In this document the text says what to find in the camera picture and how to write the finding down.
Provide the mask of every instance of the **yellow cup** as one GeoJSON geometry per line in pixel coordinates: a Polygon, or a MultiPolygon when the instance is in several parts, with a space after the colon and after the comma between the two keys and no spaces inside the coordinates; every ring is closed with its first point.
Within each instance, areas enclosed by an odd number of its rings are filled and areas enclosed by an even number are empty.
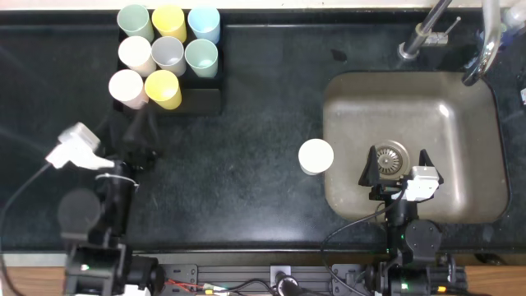
{"type": "Polygon", "coordinates": [[[187,25],[184,22],[184,12],[175,5],[162,5],[154,10],[151,16],[155,29],[162,36],[172,36],[181,43],[187,39],[187,25]]]}
{"type": "Polygon", "coordinates": [[[181,104],[181,88],[175,74],[166,70],[151,73],[145,82],[146,94],[161,107],[172,110],[181,104]]]}

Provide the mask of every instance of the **black countertop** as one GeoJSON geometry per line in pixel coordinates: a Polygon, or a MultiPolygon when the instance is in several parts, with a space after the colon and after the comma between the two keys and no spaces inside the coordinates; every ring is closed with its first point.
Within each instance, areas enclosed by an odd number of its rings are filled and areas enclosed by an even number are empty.
{"type": "MultiPolygon", "coordinates": [[[[417,61],[401,62],[396,47],[425,12],[222,12],[224,111],[159,119],[166,153],[138,177],[130,244],[147,252],[316,250],[348,223],[325,201],[323,176],[304,174],[297,157],[304,141],[323,137],[329,80],[343,72],[462,71],[475,54],[482,13],[447,12],[437,30],[458,14],[463,20],[448,46],[422,49],[417,61]]],[[[107,84],[118,59],[116,12],[2,16],[0,204],[44,163],[61,130],[77,121],[104,128],[112,103],[107,84]]],[[[441,224],[442,250],[526,247],[526,116],[518,87],[524,52],[526,38],[520,37],[487,74],[501,122],[509,208],[491,224],[441,224]]],[[[92,177],[75,168],[46,172],[12,208],[7,248],[62,250],[57,205],[72,188],[90,186],[92,177]]],[[[385,234],[359,224],[332,248],[382,252],[385,234]]]]}

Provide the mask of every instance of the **white cup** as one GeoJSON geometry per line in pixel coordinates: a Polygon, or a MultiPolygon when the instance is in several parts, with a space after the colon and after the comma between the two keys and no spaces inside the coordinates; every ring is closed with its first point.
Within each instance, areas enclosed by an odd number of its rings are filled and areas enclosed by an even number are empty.
{"type": "Polygon", "coordinates": [[[118,57],[126,66],[143,77],[147,77],[157,68],[151,57],[150,42],[144,37],[132,36],[124,39],[118,47],[118,57]]]}
{"type": "Polygon", "coordinates": [[[220,19],[219,12],[215,8],[194,8],[188,14],[188,25],[197,38],[207,39],[217,44],[221,33],[220,19]]]}
{"type": "Polygon", "coordinates": [[[219,53],[215,44],[206,39],[195,39],[184,53],[188,65],[199,77],[215,77],[219,53]]]}
{"type": "Polygon", "coordinates": [[[113,74],[108,84],[109,94],[131,109],[140,109],[148,102],[141,75],[133,70],[113,74]]]}
{"type": "Polygon", "coordinates": [[[299,149],[298,158],[303,172],[313,176],[330,168],[335,153],[326,141],[311,139],[303,143],[299,149]]]}
{"type": "Polygon", "coordinates": [[[121,9],[117,14],[117,23],[128,36],[144,37],[148,42],[154,40],[150,14],[142,5],[132,4],[121,9]]]}
{"type": "Polygon", "coordinates": [[[151,46],[151,57],[163,70],[179,77],[187,70],[184,60],[184,47],[175,37],[166,36],[157,39],[151,46]]]}

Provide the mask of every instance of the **faucet base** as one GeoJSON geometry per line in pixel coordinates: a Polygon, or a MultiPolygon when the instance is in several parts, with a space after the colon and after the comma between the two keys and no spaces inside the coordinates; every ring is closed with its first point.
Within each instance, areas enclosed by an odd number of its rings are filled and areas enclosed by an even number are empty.
{"type": "Polygon", "coordinates": [[[405,60],[408,60],[408,61],[411,61],[411,60],[414,60],[415,58],[417,58],[418,54],[420,53],[420,50],[417,50],[416,53],[414,54],[410,54],[410,53],[406,53],[404,51],[404,45],[405,45],[405,42],[401,43],[399,46],[398,46],[398,55],[405,59],[405,60]]]}

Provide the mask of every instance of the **white wall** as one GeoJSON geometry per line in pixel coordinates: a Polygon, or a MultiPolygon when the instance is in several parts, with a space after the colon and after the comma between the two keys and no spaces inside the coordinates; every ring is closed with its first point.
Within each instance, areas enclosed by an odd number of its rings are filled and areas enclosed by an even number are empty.
{"type": "MultiPolygon", "coordinates": [[[[432,7],[438,0],[0,0],[6,9],[119,9],[130,3],[155,8],[175,3],[182,8],[212,6],[217,8],[409,8],[432,7]]],[[[518,0],[500,0],[509,7],[518,0]]],[[[481,0],[454,0],[450,7],[480,7],[481,0]]]]}

